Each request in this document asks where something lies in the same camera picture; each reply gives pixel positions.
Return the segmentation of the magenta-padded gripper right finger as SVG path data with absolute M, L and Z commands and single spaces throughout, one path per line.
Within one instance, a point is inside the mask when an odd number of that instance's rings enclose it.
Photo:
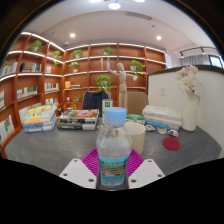
M 144 159 L 132 150 L 126 165 L 129 189 L 140 188 L 165 176 L 153 159 Z

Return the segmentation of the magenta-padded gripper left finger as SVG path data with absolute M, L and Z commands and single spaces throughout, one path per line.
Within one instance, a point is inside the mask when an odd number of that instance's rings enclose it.
M 60 177 L 78 186 L 95 189 L 99 174 L 97 149 L 93 149 L 81 159 L 74 158 L 60 174 Z

